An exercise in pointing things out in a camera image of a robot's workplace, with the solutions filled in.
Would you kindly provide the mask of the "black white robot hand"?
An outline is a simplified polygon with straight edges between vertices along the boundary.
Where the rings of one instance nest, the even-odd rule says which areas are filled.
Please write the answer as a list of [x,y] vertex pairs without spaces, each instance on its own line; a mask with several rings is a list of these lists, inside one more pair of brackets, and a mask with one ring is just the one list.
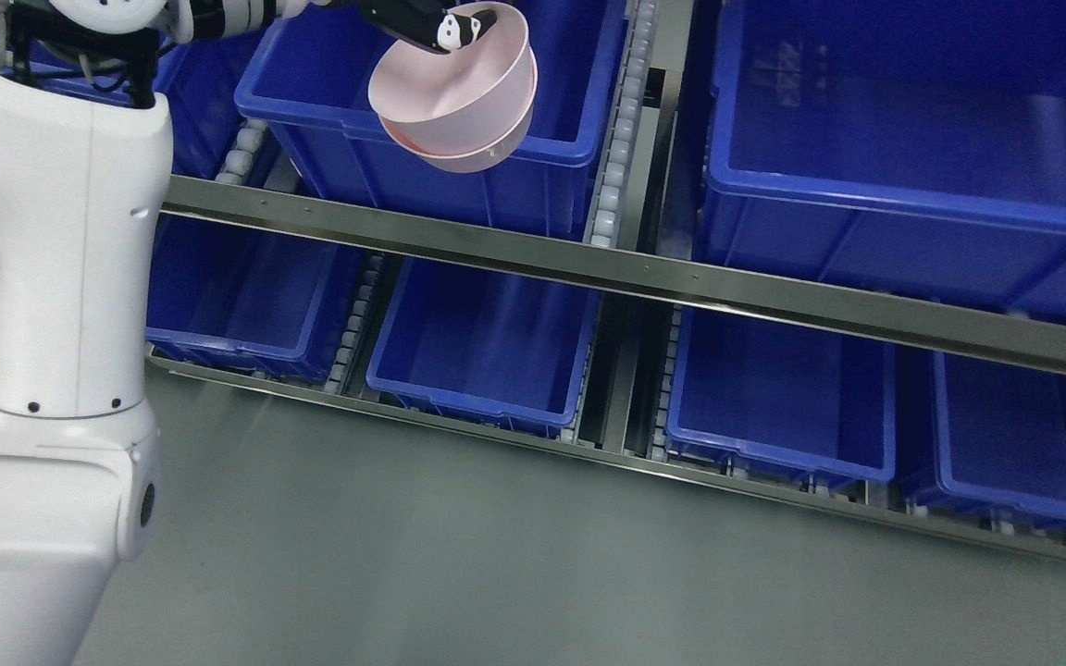
[[314,1],[324,9],[356,9],[369,25],[436,55],[477,43],[499,20],[495,9],[453,12],[456,1]]

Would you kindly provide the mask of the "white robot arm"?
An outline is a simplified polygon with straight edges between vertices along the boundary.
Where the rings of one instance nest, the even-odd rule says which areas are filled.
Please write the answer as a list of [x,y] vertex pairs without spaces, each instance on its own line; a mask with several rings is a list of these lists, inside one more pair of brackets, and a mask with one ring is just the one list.
[[165,35],[228,38],[304,1],[0,3],[0,665],[68,665],[151,539],[154,232],[173,164]]

